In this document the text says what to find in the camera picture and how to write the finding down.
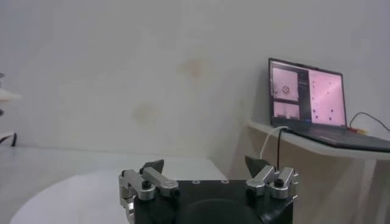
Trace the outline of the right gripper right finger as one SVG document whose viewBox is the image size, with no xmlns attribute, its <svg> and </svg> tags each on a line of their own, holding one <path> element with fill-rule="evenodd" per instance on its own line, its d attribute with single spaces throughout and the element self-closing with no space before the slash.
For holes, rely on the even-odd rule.
<svg viewBox="0 0 390 224">
<path fill-rule="evenodd" d="M 284 167 L 278 170 L 264 159 L 249 156 L 245 156 L 244 160 L 252 177 L 246 185 L 256 197 L 265 195 L 266 191 L 278 200 L 297 197 L 298 173 L 295 169 Z"/>
</svg>

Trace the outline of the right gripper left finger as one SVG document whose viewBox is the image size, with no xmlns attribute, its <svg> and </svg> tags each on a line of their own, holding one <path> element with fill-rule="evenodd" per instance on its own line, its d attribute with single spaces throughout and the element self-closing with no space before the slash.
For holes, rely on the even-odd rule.
<svg viewBox="0 0 390 224">
<path fill-rule="evenodd" d="M 162 197 L 176 199 L 179 197 L 179 182 L 162 174 L 163 159 L 147 162 L 137 172 L 123 170 L 119 175 L 119 198 L 129 201 L 137 197 L 142 201 L 153 200 L 159 193 Z"/>
</svg>

